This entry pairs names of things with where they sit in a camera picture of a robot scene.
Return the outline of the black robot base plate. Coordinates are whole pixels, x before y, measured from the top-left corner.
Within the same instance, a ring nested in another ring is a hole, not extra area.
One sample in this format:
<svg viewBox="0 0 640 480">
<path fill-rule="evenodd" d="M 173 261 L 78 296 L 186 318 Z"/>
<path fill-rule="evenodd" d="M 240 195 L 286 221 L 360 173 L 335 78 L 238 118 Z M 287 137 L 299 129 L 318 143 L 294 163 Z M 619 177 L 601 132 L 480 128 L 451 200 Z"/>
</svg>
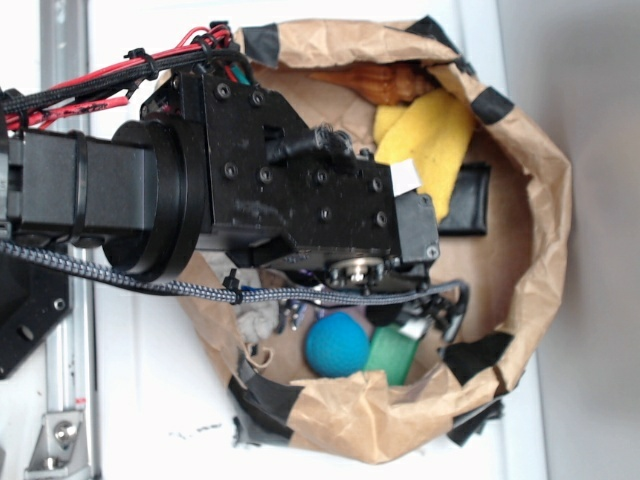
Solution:
<svg viewBox="0 0 640 480">
<path fill-rule="evenodd" d="M 1 378 L 6 380 L 69 311 L 66 275 L 1 257 Z"/>
</svg>

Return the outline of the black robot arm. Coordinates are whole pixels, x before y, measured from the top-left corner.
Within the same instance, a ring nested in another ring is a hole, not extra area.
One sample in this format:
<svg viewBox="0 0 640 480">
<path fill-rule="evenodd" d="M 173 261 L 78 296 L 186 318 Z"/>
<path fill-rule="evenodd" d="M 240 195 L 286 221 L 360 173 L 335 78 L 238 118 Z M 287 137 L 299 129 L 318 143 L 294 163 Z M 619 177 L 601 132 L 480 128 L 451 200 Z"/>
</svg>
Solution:
<svg viewBox="0 0 640 480">
<path fill-rule="evenodd" d="M 14 243 L 99 247 L 121 273 L 175 279 L 195 251 L 239 268 L 400 292 L 438 258 L 430 199 L 397 194 L 349 136 L 308 126 L 279 93 L 179 70 L 111 140 L 26 130 L 1 147 Z"/>
</svg>

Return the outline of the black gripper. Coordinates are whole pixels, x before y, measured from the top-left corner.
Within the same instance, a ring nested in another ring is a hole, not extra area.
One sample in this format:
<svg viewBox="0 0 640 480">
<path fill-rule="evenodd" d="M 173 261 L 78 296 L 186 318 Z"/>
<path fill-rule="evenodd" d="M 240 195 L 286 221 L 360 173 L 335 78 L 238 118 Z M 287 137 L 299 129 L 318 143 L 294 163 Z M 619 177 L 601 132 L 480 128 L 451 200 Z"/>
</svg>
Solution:
<svg viewBox="0 0 640 480">
<path fill-rule="evenodd" d="M 141 116 L 206 167 L 199 250 L 336 289 L 429 285 L 438 232 L 428 198 L 396 195 L 388 166 L 346 133 L 308 126 L 280 93 L 177 70 Z"/>
</svg>

